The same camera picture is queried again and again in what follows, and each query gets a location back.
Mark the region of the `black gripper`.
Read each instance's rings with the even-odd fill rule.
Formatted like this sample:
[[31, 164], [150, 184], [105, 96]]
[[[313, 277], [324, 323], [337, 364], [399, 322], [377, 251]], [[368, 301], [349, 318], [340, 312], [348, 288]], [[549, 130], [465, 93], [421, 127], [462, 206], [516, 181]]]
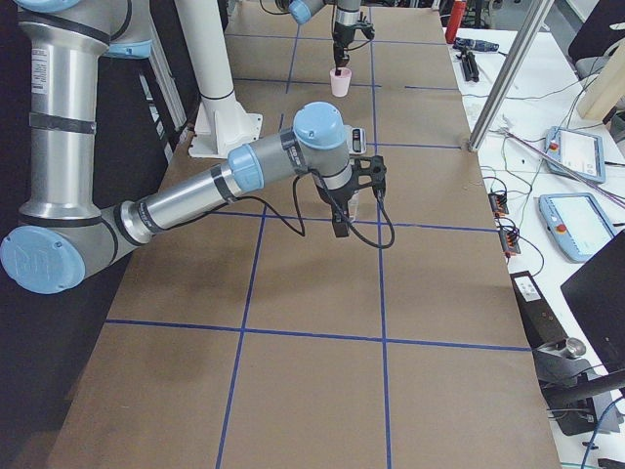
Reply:
[[348, 237], [349, 224], [345, 220], [353, 223], [358, 213], [359, 199], [352, 197], [358, 191], [356, 185], [349, 183], [335, 190], [325, 188], [321, 183], [315, 185], [319, 196], [331, 209], [334, 235], [337, 238]]
[[354, 41], [354, 28], [335, 21], [332, 30], [334, 52], [334, 74], [341, 74], [341, 67], [345, 68], [350, 62], [348, 49]]

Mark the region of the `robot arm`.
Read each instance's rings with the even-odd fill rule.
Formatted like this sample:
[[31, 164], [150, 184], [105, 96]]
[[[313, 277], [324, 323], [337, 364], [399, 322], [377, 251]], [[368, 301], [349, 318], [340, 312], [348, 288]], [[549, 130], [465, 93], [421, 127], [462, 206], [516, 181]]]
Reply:
[[331, 36], [333, 40], [333, 57], [335, 76], [341, 76], [350, 61], [351, 45], [355, 34], [361, 31], [365, 38], [371, 41], [374, 36], [373, 24], [361, 11], [360, 1], [324, 1], [324, 0], [292, 0], [275, 1], [275, 6], [281, 13], [289, 14], [293, 20], [303, 25], [310, 21], [326, 5], [333, 6], [331, 20]]
[[30, 192], [1, 242], [1, 265], [38, 294], [72, 289], [157, 235], [251, 197], [271, 183], [309, 175], [344, 216], [355, 159], [341, 112], [326, 102], [299, 109], [291, 126], [261, 137], [232, 83], [221, 12], [214, 1], [179, 1], [200, 92], [201, 147], [220, 163], [153, 194], [94, 200], [97, 88], [104, 57], [143, 59], [152, 49], [147, 1], [20, 1], [31, 46]]

